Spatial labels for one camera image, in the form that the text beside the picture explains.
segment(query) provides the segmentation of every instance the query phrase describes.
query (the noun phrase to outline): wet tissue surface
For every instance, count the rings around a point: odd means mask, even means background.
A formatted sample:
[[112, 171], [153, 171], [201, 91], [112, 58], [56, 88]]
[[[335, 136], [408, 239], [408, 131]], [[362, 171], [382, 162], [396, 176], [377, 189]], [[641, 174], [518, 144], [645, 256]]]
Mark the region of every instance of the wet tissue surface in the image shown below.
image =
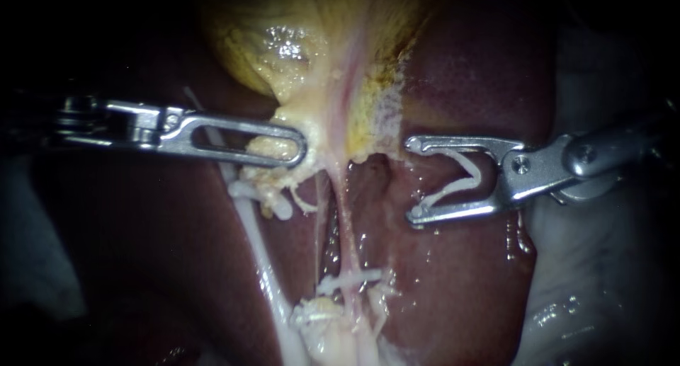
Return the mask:
[[[158, 0], [174, 11], [134, 16], [97, 9], [98, 31], [110, 35], [96, 52], [32, 61], [28, 72], [56, 73], [38, 87], [274, 118], [300, 128], [312, 147], [290, 173], [120, 152], [35, 160], [33, 184], [91, 323], [80, 359], [550, 365], [617, 363], [630, 343], [635, 355], [655, 345], [634, 337], [654, 328], [644, 312], [667, 308], [662, 270], [635, 238], [654, 231], [649, 212], [644, 203], [611, 208], [644, 200], [643, 189], [566, 213], [541, 200], [528, 213], [408, 226], [404, 212], [421, 196], [467, 174], [450, 158], [406, 154], [403, 138], [544, 142], [555, 57], [565, 64], [565, 54], [555, 49], [547, 0], [403, 1]], [[563, 94], [558, 112], [578, 110], [564, 107]], [[452, 200], [493, 186], [487, 158], [469, 158], [481, 186]], [[239, 196], [244, 190], [258, 200]], [[286, 206], [291, 215], [281, 219]], [[620, 239], [594, 239], [602, 236]], [[621, 271], [622, 258], [641, 265]], [[631, 297], [635, 290], [658, 298]], [[630, 335], [612, 336], [616, 327]]]

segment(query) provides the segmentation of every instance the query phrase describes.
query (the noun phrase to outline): surgical clip applier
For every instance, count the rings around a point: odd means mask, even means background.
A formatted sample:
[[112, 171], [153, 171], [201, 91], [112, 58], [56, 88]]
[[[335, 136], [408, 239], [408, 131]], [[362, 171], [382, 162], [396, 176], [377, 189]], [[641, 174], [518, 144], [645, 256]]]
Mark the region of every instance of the surgical clip applier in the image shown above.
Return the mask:
[[449, 205], [420, 202], [406, 213], [406, 218], [412, 226], [420, 227], [513, 210], [544, 194], [561, 204], [596, 198], [619, 182], [621, 166], [641, 159], [663, 137], [667, 119], [665, 113], [649, 113], [585, 135], [560, 135], [538, 149], [498, 137], [408, 137], [406, 150], [415, 154], [484, 152], [499, 170], [488, 198]]
[[[21, 101], [13, 105], [14, 109], [10, 113], [31, 113], [35, 112], [36, 104], [42, 109], [47, 104], [33, 101], [32, 107], [28, 107], [32, 110], [23, 110], [22, 107], [28, 103]], [[47, 149], [73, 145], [130, 149], [266, 168], [297, 166], [307, 153], [307, 142], [300, 131], [270, 122], [197, 113], [177, 107], [102, 100], [91, 96], [61, 97], [56, 102], [51, 100], [49, 104], [55, 106], [48, 106], [50, 110], [40, 110], [43, 116], [47, 115], [50, 125], [46, 129], [49, 137], [42, 140], [42, 148]], [[286, 139], [295, 148], [291, 148], [291, 152], [281, 159], [215, 144], [196, 144], [193, 133], [200, 128]]]

